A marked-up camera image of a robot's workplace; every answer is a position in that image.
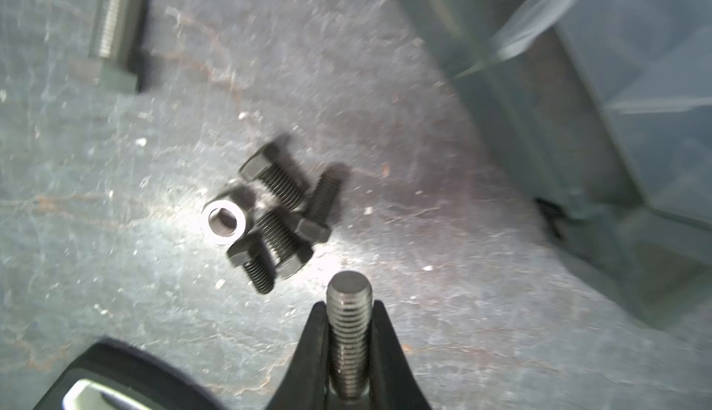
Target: gray plastic container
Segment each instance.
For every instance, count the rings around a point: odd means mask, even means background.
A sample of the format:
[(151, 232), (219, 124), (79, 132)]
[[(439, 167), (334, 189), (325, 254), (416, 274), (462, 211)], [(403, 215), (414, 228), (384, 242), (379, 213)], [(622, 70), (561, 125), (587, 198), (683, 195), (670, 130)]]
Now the gray plastic container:
[(712, 285), (712, 0), (578, 0), (492, 58), (524, 1), (399, 0), (564, 264), (661, 327)]

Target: bolt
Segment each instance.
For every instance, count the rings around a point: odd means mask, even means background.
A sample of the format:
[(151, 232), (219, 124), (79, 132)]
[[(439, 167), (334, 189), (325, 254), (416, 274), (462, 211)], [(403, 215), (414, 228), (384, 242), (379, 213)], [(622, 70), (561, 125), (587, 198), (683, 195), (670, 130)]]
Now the bolt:
[(360, 398), (368, 384), (372, 309), (371, 284), (363, 274), (342, 271), (331, 279), (326, 290), (331, 379), (343, 399)]
[(291, 213), (285, 218), (289, 229), (310, 243), (326, 243), (331, 229), (326, 224), (331, 207), (341, 189), (341, 180), (324, 172), (309, 199), (304, 214)]
[(256, 226), (262, 231), (267, 245), (277, 254), (275, 270), (282, 279), (296, 274), (314, 254), (307, 242), (300, 241), (284, 226), (277, 210), (267, 212)]
[(260, 180), (282, 202), (285, 208), (295, 210), (304, 200), (304, 192), (277, 162), (279, 150), (274, 144), (262, 146), (240, 167), (240, 175), (247, 181)]
[(268, 294), (274, 288), (274, 278), (268, 271), (259, 234), (250, 233), (237, 240), (227, 249), (227, 258), (234, 267), (243, 267), (260, 294)]
[(128, 69), (145, 0), (98, 0), (84, 76), (95, 85), (133, 93), (138, 76)]

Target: bolt head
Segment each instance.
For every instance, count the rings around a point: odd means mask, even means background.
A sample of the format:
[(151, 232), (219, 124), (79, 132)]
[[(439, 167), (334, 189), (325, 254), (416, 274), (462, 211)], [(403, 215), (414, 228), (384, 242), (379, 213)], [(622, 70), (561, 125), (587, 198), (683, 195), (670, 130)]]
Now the bolt head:
[(296, 274), (302, 266), (306, 265), (309, 259), (314, 255), (314, 251), (311, 245), (308, 243), (303, 243), (299, 246), (299, 249), (286, 260), (280, 260), (280, 262), (275, 267), (277, 275), (282, 279), (289, 279), (294, 274)]
[(274, 144), (262, 146), (240, 167), (240, 175), (247, 182), (255, 181), (265, 170), (277, 161), (279, 149)]
[(136, 93), (138, 76), (106, 59), (90, 58), (73, 62), (72, 70), (81, 79), (114, 92)]
[(316, 223), (301, 215), (292, 212), (284, 218), (284, 224), (309, 243), (326, 243), (331, 237), (331, 229), (322, 224)]
[(259, 252), (260, 236), (247, 234), (227, 249), (227, 258), (234, 267), (239, 267), (253, 260)]

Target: concrete floor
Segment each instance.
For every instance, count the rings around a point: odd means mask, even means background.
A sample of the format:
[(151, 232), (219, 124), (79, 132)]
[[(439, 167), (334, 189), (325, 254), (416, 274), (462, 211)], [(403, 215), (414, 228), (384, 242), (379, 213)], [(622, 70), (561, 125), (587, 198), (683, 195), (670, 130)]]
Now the concrete floor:
[[(152, 0), (138, 96), (70, 74), (95, 0), (0, 0), (0, 408), (102, 336), (261, 409), (366, 274), (434, 409), (709, 409), (712, 307), (643, 329), (574, 278), (394, 0)], [(279, 138), (352, 168), (334, 237), (257, 296), (197, 226)]]

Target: threaded shaft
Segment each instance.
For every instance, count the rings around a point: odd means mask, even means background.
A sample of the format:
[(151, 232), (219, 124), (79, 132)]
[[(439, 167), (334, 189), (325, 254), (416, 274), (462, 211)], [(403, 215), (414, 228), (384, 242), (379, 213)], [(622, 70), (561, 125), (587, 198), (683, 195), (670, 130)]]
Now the threaded shaft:
[(266, 169), (259, 178), (289, 210), (297, 209), (304, 200), (304, 192), (297, 182), (276, 164)]
[(343, 399), (361, 397), (369, 379), (369, 330), (373, 293), (359, 272), (342, 271), (329, 282), (326, 313), (334, 389)]
[(262, 255), (254, 256), (249, 262), (242, 265), (252, 285), (260, 294), (268, 294), (274, 288), (274, 278), (267, 271), (267, 264)]
[(322, 174), (316, 189), (314, 189), (314, 194), (309, 199), (304, 216), (316, 223), (325, 225), (334, 201), (339, 196), (339, 190), (341, 190), (340, 179), (326, 173)]
[(279, 260), (286, 260), (297, 252), (299, 242), (273, 210), (263, 215), (256, 225)]
[(136, 38), (143, 0), (98, 0), (90, 58), (126, 66)]

